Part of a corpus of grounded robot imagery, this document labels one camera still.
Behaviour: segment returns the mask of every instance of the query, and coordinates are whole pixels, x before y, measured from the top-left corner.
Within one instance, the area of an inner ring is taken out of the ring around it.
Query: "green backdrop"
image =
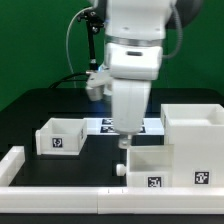
[[[210,88],[224,94],[224,1],[204,0],[197,19],[184,30],[178,56],[164,61],[153,87]],[[73,15],[86,0],[1,0],[0,110],[32,88],[45,88],[69,74],[65,36]],[[97,58],[103,58],[103,34],[95,37]],[[169,31],[165,49],[172,51],[176,33]],[[71,34],[75,71],[88,68],[85,23]]]

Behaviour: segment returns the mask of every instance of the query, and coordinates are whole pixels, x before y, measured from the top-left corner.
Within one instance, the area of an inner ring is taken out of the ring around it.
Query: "open white box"
[[[162,105],[161,120],[164,145],[128,149],[128,187],[224,187],[224,109]]]
[[[78,155],[86,138],[85,119],[51,118],[36,131],[37,154]]]

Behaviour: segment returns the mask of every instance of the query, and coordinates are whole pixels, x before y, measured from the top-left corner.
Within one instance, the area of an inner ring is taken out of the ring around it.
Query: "robot cable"
[[[81,14],[81,13],[84,13],[85,11],[88,11],[88,10],[92,10],[93,7],[89,7],[89,8],[85,8],[81,11],[79,11],[71,20],[70,24],[69,24],[69,27],[68,27],[68,30],[67,30],[67,35],[66,35],[66,56],[67,56],[67,60],[68,60],[68,65],[69,65],[69,69],[70,69],[70,72],[71,74],[74,74],[74,69],[73,69],[73,66],[72,66],[72,62],[71,62],[71,58],[70,58],[70,54],[69,54],[69,38],[70,38],[70,33],[71,33],[71,29],[72,29],[72,26],[76,20],[76,18]]]
[[[177,40],[176,48],[174,49],[174,51],[169,55],[163,55],[163,59],[171,59],[171,58],[175,57],[177,55],[177,53],[180,51],[182,42],[183,42],[183,28],[182,28],[179,12],[175,5],[171,4],[170,7],[174,14],[174,20],[175,20],[175,24],[176,24],[176,28],[177,28],[178,40]]]

